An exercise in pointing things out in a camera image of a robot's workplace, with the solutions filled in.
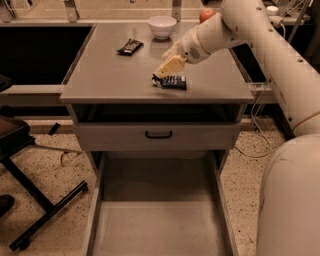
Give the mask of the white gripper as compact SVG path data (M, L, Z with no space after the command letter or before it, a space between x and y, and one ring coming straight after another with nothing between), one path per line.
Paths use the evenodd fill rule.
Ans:
M181 72L185 66L185 60L189 64L197 64L210 56L209 46L211 39L207 32L200 28L192 28L186 32L180 41L175 42L161 58L166 60L161 64L154 75L157 78L164 78Z

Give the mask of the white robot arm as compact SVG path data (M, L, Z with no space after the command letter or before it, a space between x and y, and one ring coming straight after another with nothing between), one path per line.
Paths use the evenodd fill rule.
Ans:
M320 75L271 25L262 0L223 0L221 11L163 54L159 78L247 43L272 79L295 137L269 160L261 182L256 255L320 256Z

